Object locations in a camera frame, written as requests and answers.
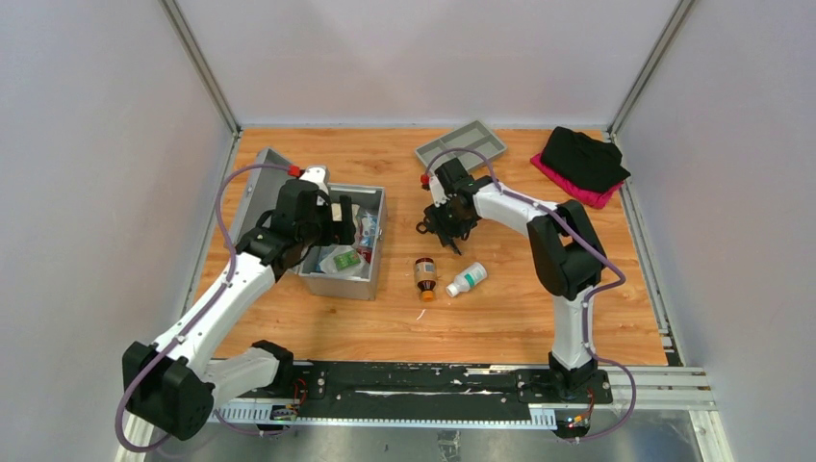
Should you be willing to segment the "brown medicine bottle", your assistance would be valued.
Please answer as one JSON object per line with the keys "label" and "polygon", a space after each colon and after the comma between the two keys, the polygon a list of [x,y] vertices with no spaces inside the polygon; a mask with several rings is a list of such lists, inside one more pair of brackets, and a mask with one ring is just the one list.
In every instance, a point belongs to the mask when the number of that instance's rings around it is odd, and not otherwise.
{"label": "brown medicine bottle", "polygon": [[420,298],[424,302],[433,301],[437,285],[436,265],[432,258],[423,257],[414,264],[414,278]]}

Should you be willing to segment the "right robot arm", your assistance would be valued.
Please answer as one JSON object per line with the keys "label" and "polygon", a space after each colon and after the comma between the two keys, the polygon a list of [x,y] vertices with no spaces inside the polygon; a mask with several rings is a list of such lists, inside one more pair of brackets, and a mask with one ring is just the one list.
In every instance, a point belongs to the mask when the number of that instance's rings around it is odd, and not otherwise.
{"label": "right robot arm", "polygon": [[455,249],[482,219],[527,237],[537,278],[553,300],[555,336],[542,388],[566,402],[588,397],[599,370],[592,314],[605,252],[583,206],[541,201],[493,176],[475,179],[457,159],[424,173],[421,186],[433,203],[417,229],[444,246]]}

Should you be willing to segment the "grey metal case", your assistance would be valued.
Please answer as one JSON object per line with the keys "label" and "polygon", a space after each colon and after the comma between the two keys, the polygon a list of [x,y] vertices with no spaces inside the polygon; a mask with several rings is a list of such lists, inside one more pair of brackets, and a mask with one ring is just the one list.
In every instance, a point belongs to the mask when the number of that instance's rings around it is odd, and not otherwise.
{"label": "grey metal case", "polygon": [[[233,224],[230,228],[230,237],[234,243],[239,241],[254,225],[263,212],[273,209],[276,205],[279,190],[290,176],[283,170],[261,168],[249,173],[249,179],[239,203]],[[384,231],[387,223],[386,190],[380,186],[344,185],[330,183],[329,195],[334,209],[340,210],[337,205],[339,196],[347,194],[352,200],[352,210],[355,215],[353,221],[357,227],[355,242],[352,245],[370,264],[367,274],[363,277],[333,277],[316,271],[321,249],[327,246],[317,246],[310,250],[305,260],[293,268],[293,273],[306,284],[310,293],[314,295],[373,300],[376,298],[377,281],[382,250],[384,247]],[[358,246],[358,213],[361,209],[375,212],[379,216],[378,238],[373,248]]]}

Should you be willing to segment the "small green packet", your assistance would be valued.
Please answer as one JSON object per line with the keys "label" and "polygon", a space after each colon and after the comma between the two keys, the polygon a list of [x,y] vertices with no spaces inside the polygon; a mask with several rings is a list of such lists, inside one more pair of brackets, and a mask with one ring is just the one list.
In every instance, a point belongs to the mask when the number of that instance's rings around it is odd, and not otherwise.
{"label": "small green packet", "polygon": [[337,271],[354,269],[362,264],[360,254],[355,249],[338,253],[332,258],[332,262]]}

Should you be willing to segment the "white medicine bottle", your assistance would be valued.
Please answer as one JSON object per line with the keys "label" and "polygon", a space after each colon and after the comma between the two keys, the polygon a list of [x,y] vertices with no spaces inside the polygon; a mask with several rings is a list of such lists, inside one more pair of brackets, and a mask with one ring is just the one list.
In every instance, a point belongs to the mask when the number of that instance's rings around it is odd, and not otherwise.
{"label": "white medicine bottle", "polygon": [[453,278],[452,282],[446,286],[446,293],[450,297],[467,293],[487,276],[488,273],[481,263],[473,263]]}

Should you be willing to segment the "black handled scissors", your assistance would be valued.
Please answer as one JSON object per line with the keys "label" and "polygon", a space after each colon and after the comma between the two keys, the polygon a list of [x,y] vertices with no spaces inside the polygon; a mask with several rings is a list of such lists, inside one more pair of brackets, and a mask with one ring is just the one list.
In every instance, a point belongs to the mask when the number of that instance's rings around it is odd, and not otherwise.
{"label": "black handled scissors", "polygon": [[422,235],[434,235],[438,239],[441,247],[451,250],[455,255],[462,255],[461,250],[455,242],[455,236],[446,231],[437,220],[425,217],[422,221],[417,223],[415,229]]}

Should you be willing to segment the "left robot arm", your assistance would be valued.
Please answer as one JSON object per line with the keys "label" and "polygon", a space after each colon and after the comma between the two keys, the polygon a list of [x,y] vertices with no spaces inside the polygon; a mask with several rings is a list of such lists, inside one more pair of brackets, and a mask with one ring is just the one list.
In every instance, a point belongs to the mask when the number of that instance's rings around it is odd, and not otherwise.
{"label": "left robot arm", "polygon": [[189,440],[221,404],[254,388],[273,398],[294,385],[293,356],[259,341],[239,356],[210,363],[243,313],[314,246],[353,244],[352,199],[331,197],[319,184],[290,179],[273,209],[235,244],[219,279],[178,322],[149,345],[134,342],[122,355],[124,395],[115,411],[161,429],[166,438]]}

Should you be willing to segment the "grey divider tray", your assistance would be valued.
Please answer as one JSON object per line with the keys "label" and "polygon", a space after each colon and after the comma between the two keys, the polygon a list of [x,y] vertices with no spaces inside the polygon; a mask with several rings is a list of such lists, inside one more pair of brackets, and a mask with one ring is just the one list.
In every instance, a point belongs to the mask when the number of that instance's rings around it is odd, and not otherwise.
{"label": "grey divider tray", "polygon": [[[480,120],[475,120],[417,147],[414,152],[419,161],[427,167],[429,161],[436,155],[450,148],[475,150],[488,160],[494,161],[506,152],[508,146],[485,123]],[[480,157],[464,151],[448,153],[442,156],[434,164],[434,167],[439,166],[452,157],[460,158],[463,167],[468,173],[473,173],[485,167],[485,163]]]}

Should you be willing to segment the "white gauze packet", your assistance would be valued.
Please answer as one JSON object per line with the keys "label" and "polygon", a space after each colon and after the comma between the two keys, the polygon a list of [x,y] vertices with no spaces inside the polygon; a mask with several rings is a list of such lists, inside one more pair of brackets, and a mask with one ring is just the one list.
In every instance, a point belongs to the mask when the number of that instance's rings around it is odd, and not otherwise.
{"label": "white gauze packet", "polygon": [[333,277],[363,277],[370,264],[352,246],[336,245],[323,247],[316,271]]}

